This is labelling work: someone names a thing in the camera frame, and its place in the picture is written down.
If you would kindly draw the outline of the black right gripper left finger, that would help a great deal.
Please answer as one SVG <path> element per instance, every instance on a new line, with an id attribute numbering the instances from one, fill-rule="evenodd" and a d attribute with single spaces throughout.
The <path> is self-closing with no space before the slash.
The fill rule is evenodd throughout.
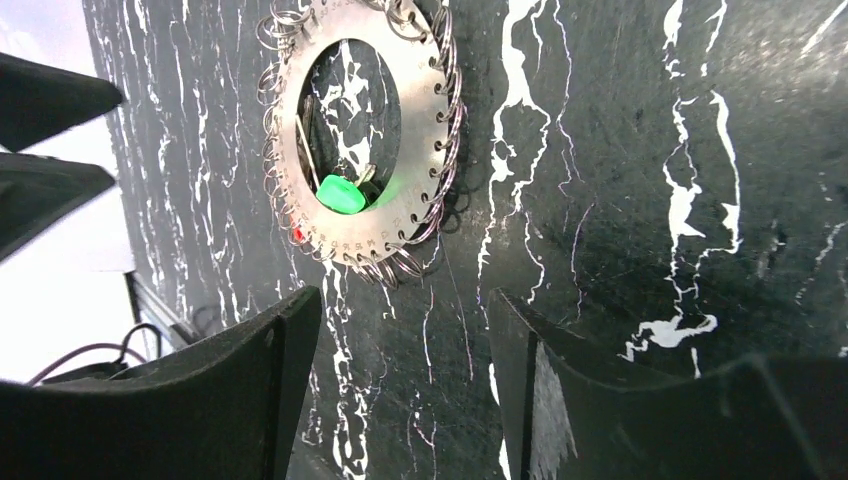
<path id="1" fill-rule="evenodd" d="M 5 479 L 282 479 L 322 324 L 297 290 L 107 379 L 1 387 Z"/>

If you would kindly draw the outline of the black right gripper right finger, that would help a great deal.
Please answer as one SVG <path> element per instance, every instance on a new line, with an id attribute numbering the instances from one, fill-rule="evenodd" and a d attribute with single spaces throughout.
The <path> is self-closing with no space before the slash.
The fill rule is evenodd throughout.
<path id="1" fill-rule="evenodd" d="M 514 479 L 843 479 L 847 363 L 751 354 L 698 378 L 628 362 L 501 289 L 488 299 Z"/>

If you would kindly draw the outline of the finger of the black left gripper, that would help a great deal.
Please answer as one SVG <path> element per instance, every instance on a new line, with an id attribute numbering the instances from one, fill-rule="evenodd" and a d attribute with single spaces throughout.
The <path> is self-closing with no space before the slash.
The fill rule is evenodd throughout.
<path id="1" fill-rule="evenodd" d="M 105 115 L 123 101 L 107 80 L 1 55 L 1 146 L 11 152 Z"/>
<path id="2" fill-rule="evenodd" d="M 1 259 L 115 185 L 94 164 L 55 157 L 1 154 Z"/>

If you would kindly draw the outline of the round metal key organizer disc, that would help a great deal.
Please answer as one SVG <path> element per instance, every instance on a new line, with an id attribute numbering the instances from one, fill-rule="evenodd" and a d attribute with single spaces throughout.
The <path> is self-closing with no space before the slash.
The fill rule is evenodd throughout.
<path id="1" fill-rule="evenodd" d="M 273 55 L 257 85 L 265 189 L 290 244 L 370 284 L 421 277 L 412 248 L 442 222 L 465 113 L 449 4 L 275 1 L 256 35 Z M 318 201 L 327 175 L 355 181 L 368 164 L 363 211 Z"/>

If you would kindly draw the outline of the green tagged key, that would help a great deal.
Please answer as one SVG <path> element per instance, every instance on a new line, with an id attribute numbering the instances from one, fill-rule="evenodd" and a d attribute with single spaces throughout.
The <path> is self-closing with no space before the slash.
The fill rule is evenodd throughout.
<path id="1" fill-rule="evenodd" d="M 355 181 L 348 180 L 344 176 L 329 174 L 317 188 L 316 198 L 323 206 L 336 213 L 357 214 L 370 204 L 362 187 L 371 181 L 375 172 L 376 166 L 368 164 Z"/>

